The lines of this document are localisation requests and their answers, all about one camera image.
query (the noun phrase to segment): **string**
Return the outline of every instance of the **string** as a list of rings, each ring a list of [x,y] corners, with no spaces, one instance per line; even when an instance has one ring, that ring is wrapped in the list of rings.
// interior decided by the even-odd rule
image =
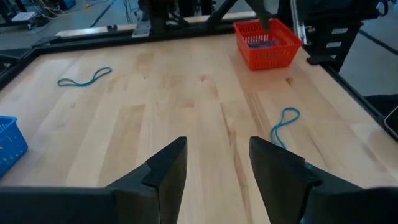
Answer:
[[[95,81],[97,81],[97,79],[99,79],[99,78],[103,77],[104,75],[107,75],[111,72],[112,72],[111,67],[103,67],[103,68],[98,69],[94,73],[93,78],[86,83],[78,83],[75,80],[72,80],[70,78],[61,78],[58,80],[57,85],[59,87],[65,87],[65,86],[85,87],[85,86],[93,84]]]
[[[290,120],[284,121],[285,114],[286,114],[287,111],[294,111],[294,112],[296,112],[296,117],[294,117],[294,118],[292,118],[292,119],[290,119]],[[275,125],[275,126],[271,129],[271,132],[269,133],[269,138],[270,138],[270,140],[271,140],[271,143],[273,143],[273,144],[275,144],[275,145],[277,145],[277,146],[280,146],[280,147],[286,149],[286,146],[285,146],[284,142],[280,139],[280,137],[279,137],[279,135],[278,135],[278,129],[281,128],[281,127],[283,127],[283,126],[285,126],[285,125],[288,125],[288,124],[290,124],[290,123],[293,123],[294,121],[298,120],[299,117],[300,117],[300,111],[299,111],[297,108],[294,108],[294,107],[284,108],[284,109],[282,110],[282,115],[281,115],[279,124]]]

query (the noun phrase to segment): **red basket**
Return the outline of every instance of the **red basket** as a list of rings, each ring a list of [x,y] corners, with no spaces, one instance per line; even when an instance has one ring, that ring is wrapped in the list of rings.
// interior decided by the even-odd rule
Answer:
[[[303,44],[278,19],[269,20],[269,33],[262,28],[259,21],[235,22],[234,27],[238,48],[250,70],[287,67]],[[259,42],[271,43],[272,46],[259,45]]]

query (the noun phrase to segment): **floor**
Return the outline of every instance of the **floor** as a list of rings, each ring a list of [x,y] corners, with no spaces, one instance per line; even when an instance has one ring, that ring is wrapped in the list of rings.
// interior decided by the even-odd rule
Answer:
[[[220,6],[222,2],[222,0],[218,0],[217,6]],[[85,4],[86,2],[79,1],[71,10],[74,13],[53,19],[46,26],[35,28],[32,31],[27,31],[25,27],[0,29],[0,49],[29,47],[37,40],[53,36],[61,30],[87,28],[93,25],[109,4],[111,7],[94,27],[127,24],[122,0],[109,0],[82,11],[81,9],[84,8]],[[132,8],[137,7],[135,0],[132,0],[131,4]],[[266,1],[266,8],[270,12],[276,13],[277,2]],[[230,12],[239,11],[250,11],[250,7],[244,0],[239,0],[230,10]],[[386,17],[366,21],[361,29],[398,49],[398,41],[396,41],[398,36],[397,21],[398,4],[391,4],[390,12]],[[340,73],[364,96],[393,94],[398,93],[396,84],[398,83],[398,75],[393,75],[398,70],[398,63],[396,62],[396,55],[362,35],[358,35]]]

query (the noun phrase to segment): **wooden table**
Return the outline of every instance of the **wooden table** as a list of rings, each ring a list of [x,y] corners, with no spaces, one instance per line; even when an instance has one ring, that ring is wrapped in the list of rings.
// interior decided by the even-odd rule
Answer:
[[[0,185],[105,186],[187,136],[179,223],[267,223],[249,137],[268,139],[287,106],[302,112],[280,130],[290,151],[363,187],[397,185],[396,142],[307,57],[250,72],[234,35],[43,55],[0,92],[30,146]],[[104,66],[91,86],[57,86]]]

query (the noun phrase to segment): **blue basket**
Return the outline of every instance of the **blue basket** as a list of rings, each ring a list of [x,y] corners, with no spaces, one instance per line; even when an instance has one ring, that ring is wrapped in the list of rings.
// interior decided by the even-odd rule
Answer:
[[[27,150],[27,144],[17,127],[17,118],[0,116],[0,177],[14,165]]]

